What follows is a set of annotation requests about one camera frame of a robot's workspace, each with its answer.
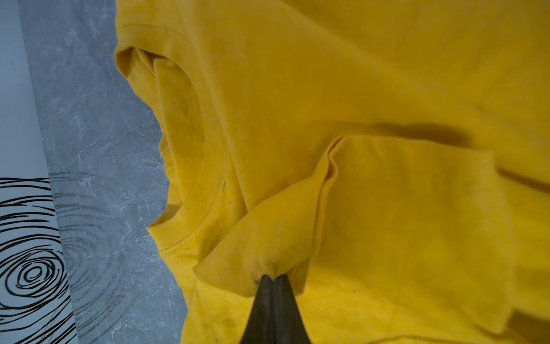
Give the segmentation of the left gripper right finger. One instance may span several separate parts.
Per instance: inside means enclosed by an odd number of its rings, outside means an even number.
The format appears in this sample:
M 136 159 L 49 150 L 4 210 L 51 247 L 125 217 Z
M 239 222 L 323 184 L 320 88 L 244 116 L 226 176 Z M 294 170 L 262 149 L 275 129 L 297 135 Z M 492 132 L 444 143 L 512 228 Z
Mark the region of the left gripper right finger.
M 275 343 L 311 344 L 289 278 L 274 281 Z

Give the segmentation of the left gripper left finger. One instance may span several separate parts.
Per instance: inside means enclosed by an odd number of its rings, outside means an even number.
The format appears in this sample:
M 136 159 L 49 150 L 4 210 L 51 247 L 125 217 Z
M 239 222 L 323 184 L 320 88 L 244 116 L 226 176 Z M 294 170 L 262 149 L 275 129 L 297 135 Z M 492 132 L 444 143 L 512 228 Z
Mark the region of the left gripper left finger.
M 240 344 L 275 343 L 272 285 L 274 281 L 263 276 L 252 305 L 252 310 L 243 332 Z

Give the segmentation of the yellow t-shirt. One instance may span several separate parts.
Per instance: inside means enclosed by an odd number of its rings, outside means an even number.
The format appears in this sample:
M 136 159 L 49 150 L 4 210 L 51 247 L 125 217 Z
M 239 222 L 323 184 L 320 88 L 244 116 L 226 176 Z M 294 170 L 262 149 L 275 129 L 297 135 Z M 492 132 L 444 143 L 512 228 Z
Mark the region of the yellow t-shirt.
M 548 1 L 118 1 L 182 343 L 549 342 Z

